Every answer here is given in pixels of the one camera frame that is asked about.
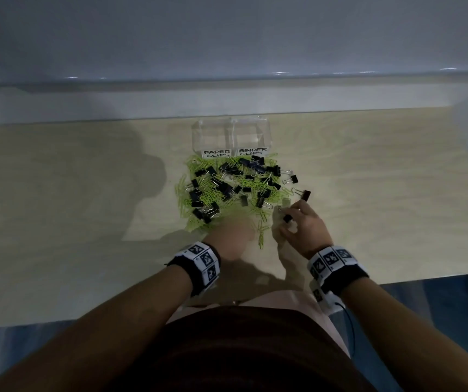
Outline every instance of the brown shirt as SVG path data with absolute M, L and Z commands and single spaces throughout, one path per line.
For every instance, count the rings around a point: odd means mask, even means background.
M 227 306 L 167 324 L 109 390 L 376 389 L 308 316 Z

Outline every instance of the black wristband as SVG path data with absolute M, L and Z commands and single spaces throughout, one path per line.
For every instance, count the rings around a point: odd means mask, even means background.
M 323 293 L 336 296 L 356 279 L 368 277 L 357 260 L 341 246 L 329 246 L 314 255 L 307 266 Z
M 191 296 L 197 296 L 211 287 L 219 275 L 221 259 L 217 250 L 203 242 L 196 242 L 176 254 L 169 265 L 179 265 L 192 282 Z

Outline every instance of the pink fabric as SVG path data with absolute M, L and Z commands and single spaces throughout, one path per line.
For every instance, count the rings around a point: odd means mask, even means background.
M 348 349 L 342 340 L 341 335 L 338 333 L 334 324 L 330 318 L 325 315 L 316 303 L 316 299 L 312 294 L 305 292 L 296 292 L 294 290 L 280 290 L 278 292 L 267 293 L 262 296 L 253 298 L 240 306 L 244 307 L 263 307 L 263 308 L 281 308 L 283 310 L 295 310 L 299 311 L 319 326 L 335 341 L 337 345 L 346 353 L 348 356 Z M 203 310 L 209 310 L 210 308 L 219 307 L 219 304 L 211 304 L 205 308 L 194 308 L 194 307 L 180 307 L 169 319 L 167 323 L 181 319 L 185 316 L 195 314 Z

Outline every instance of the person's right arm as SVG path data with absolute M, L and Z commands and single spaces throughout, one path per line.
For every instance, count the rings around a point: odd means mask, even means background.
M 325 223 L 306 202 L 283 212 L 298 225 L 295 234 L 283 226 L 283 237 L 307 259 L 334 244 Z M 341 299 L 403 389 L 468 391 L 468 353 L 371 279 L 350 283 Z

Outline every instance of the forearm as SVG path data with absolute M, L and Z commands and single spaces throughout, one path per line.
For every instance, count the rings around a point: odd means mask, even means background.
M 468 353 L 369 278 L 341 298 L 405 390 L 468 390 Z
M 0 377 L 0 391 L 99 390 L 129 366 L 191 294 L 171 265 L 101 304 Z

